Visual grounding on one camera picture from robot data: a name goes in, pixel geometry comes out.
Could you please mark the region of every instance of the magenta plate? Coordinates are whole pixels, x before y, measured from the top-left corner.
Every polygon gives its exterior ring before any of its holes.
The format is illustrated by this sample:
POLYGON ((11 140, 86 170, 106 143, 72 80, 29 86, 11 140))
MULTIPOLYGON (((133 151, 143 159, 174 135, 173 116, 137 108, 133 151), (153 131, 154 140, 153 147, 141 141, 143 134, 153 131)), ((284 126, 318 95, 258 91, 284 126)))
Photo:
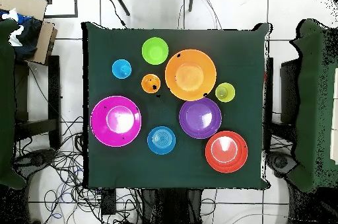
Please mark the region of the magenta plate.
POLYGON ((180 110, 182 129, 196 139, 211 137, 220 127, 222 114, 217 104, 209 98, 187 101, 180 110))
POLYGON ((131 143, 141 129, 139 108, 124 96, 109 96, 101 100, 90 117, 92 133, 99 142, 112 147, 131 143))

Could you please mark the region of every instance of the plate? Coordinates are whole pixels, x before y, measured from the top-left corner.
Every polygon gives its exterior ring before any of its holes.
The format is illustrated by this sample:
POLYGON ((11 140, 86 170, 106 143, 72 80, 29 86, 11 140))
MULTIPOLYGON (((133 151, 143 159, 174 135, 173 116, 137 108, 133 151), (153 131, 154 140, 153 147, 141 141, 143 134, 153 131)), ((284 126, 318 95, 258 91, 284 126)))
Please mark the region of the plate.
POLYGON ((199 100, 216 83, 216 68, 210 57, 199 50, 183 50, 166 65, 166 84, 182 100, 199 100))
POLYGON ((99 142, 111 147, 121 147, 131 143, 139 134, 141 113, 128 98, 109 96, 93 108, 90 126, 99 142))
POLYGON ((159 90, 161 81, 157 75, 149 73, 142 78, 141 86, 145 92, 152 94, 159 90))
POLYGON ((119 59, 113 63, 112 72, 118 79, 125 79, 131 74, 130 63, 126 59, 119 59))
POLYGON ((166 126, 159 126, 148 134, 147 143, 153 153, 163 155, 171 152, 176 144, 174 132, 166 126))
POLYGON ((162 38, 149 38, 142 45, 142 56, 151 65, 163 63, 169 54, 168 44, 162 38))
POLYGON ((248 146, 237 133, 220 131, 208 140, 205 156, 209 165, 218 172, 235 172, 246 162, 248 146))
POLYGON ((222 123, 219 107, 209 98, 185 102, 180 110, 182 129, 196 139, 206 139, 216 133, 222 123))

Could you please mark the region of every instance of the white cloth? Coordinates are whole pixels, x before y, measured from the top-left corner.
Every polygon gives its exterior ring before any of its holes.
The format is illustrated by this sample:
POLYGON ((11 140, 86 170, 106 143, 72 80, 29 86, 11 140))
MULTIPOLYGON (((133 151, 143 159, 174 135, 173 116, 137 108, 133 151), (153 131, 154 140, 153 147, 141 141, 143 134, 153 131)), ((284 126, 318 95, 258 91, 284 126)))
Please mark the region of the white cloth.
MULTIPOLYGON (((15 20, 15 22, 18 22, 18 13, 17 13, 17 9, 14 8, 12 10, 9 11, 9 14, 3 14, 2 19, 13 19, 15 20)), ((21 42, 18 41, 17 36, 21 35, 21 32, 24 30, 24 27, 19 25, 20 28, 18 28, 17 30, 15 30, 14 32, 11 33, 11 35, 9 36, 9 43, 11 44, 11 46, 15 47, 15 46, 22 46, 21 42)))

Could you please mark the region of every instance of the yellow cup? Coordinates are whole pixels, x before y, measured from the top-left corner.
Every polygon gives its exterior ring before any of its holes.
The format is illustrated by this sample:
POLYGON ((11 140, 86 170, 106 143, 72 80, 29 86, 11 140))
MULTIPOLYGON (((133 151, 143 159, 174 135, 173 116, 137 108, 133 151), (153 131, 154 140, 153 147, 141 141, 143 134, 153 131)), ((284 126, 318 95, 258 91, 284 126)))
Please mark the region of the yellow cup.
POLYGON ((215 94, 221 102, 230 102, 235 97, 235 88, 230 83, 221 83, 215 94))

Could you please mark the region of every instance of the orange cup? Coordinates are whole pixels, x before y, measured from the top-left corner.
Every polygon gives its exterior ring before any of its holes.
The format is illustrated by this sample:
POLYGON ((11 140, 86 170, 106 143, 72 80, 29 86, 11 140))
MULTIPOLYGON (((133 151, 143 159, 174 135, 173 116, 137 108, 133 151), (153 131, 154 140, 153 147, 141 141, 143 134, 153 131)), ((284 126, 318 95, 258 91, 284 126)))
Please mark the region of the orange cup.
POLYGON ((161 81, 157 75, 149 73, 143 77, 141 81, 141 86, 145 92, 152 94, 156 93, 159 90, 161 86, 161 81))

